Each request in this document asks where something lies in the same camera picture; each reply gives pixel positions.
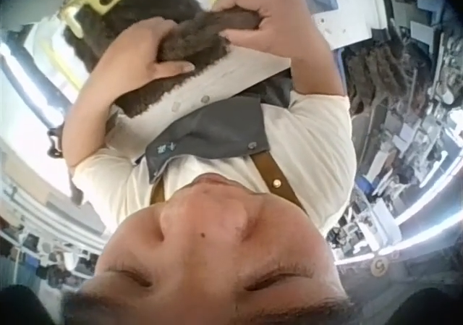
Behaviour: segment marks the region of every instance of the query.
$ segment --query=suspender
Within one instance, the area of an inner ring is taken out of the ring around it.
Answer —
[[[251,155],[251,159],[271,193],[280,196],[289,202],[293,202],[296,206],[302,208],[302,205],[297,199],[288,179],[284,176],[275,159],[268,151],[255,153]],[[161,177],[158,184],[153,186],[150,204],[164,201],[164,181]]]

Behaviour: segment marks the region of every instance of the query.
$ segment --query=man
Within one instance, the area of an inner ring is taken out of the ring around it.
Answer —
[[[245,143],[249,153],[221,159],[180,153],[153,171],[159,155],[149,146],[138,166],[102,148],[117,97],[192,69],[152,62],[173,22],[155,18],[124,31],[64,128],[64,157],[76,185],[117,225],[95,277],[65,300],[66,324],[347,323],[352,309],[323,238],[342,215],[356,169],[336,65],[305,0],[219,0],[213,9],[235,5],[263,21],[258,30],[227,30],[231,43],[292,60],[289,108],[259,105],[260,137],[270,150],[253,153],[256,144],[243,140],[249,131],[231,127],[221,142]],[[230,109],[242,104],[223,102]],[[235,116],[226,124],[249,118]],[[246,121],[249,130],[258,116]],[[187,136],[202,132],[208,133]],[[269,173],[278,176],[268,181]]]

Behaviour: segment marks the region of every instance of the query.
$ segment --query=hand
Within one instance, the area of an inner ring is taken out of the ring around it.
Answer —
[[[189,62],[156,63],[161,39],[175,26],[174,21],[154,17],[127,28],[108,47],[85,88],[112,102],[155,79],[193,71]]]
[[[291,59],[307,56],[304,49],[318,30],[305,0],[218,0],[212,10],[234,6],[254,10],[263,20],[257,30],[224,31],[232,44]]]

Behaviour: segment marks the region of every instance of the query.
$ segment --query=nose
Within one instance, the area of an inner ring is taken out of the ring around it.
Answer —
[[[246,193],[240,196],[231,187],[213,180],[184,189],[161,212],[164,240],[185,245],[214,241],[222,248],[240,242],[249,224]]]

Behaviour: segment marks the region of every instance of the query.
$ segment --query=vest button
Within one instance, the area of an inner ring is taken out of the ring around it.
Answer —
[[[278,189],[279,187],[281,187],[281,180],[280,179],[275,179],[273,182],[272,182],[272,186],[276,189]]]

